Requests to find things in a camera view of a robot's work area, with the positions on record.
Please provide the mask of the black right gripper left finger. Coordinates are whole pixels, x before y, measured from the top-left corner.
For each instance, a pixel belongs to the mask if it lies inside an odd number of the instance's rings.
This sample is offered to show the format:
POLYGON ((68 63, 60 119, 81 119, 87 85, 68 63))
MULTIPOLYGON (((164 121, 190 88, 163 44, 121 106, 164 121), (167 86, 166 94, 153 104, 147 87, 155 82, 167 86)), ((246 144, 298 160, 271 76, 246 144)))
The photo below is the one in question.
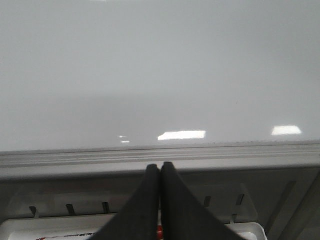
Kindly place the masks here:
POLYGON ((92 238, 94 240, 157 239, 160 170, 148 165, 137 190, 125 206, 92 238))

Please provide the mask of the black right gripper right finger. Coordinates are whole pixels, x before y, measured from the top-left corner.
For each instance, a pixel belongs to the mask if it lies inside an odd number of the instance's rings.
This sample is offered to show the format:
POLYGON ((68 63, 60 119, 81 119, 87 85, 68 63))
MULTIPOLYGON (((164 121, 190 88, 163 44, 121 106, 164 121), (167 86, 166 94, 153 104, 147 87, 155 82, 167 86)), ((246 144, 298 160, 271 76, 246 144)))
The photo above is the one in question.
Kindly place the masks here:
POLYGON ((171 162, 161 168, 161 223, 165 240, 240 240, 191 193, 171 162))

